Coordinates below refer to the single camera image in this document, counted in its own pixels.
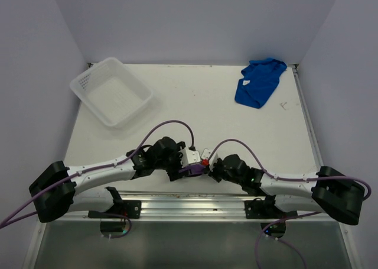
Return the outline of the purple towel black trim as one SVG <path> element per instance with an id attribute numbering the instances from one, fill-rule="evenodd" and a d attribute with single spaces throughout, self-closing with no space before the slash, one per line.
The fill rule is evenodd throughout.
<path id="1" fill-rule="evenodd" d="M 200 176 L 204 173 L 206 167 L 201 163 L 189 164 L 178 172 L 184 176 Z"/>

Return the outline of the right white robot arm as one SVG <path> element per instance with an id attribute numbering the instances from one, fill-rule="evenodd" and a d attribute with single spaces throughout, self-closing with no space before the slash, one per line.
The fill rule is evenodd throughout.
<path id="1" fill-rule="evenodd" d="M 357 225 L 365 198 L 365 188 L 357 179 L 322 166 L 304 174 L 268 173 L 249 167 L 237 154 L 225 158 L 208 157 L 209 176 L 239 185 L 251 196 L 265 196 L 263 210 L 270 217 L 282 212 L 326 213 L 338 222 Z"/>

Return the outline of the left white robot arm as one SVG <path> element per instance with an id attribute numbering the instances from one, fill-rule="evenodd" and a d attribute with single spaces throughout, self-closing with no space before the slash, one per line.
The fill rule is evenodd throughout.
<path id="1" fill-rule="evenodd" d="M 155 170 L 174 176 L 182 169 L 183 149 L 185 142 L 163 137 L 152 146 L 143 146 L 104 163 L 67 167 L 56 161 L 29 187 L 38 219 L 48 223 L 68 212 L 83 210 L 117 217 L 123 203 L 110 183 L 146 177 Z"/>

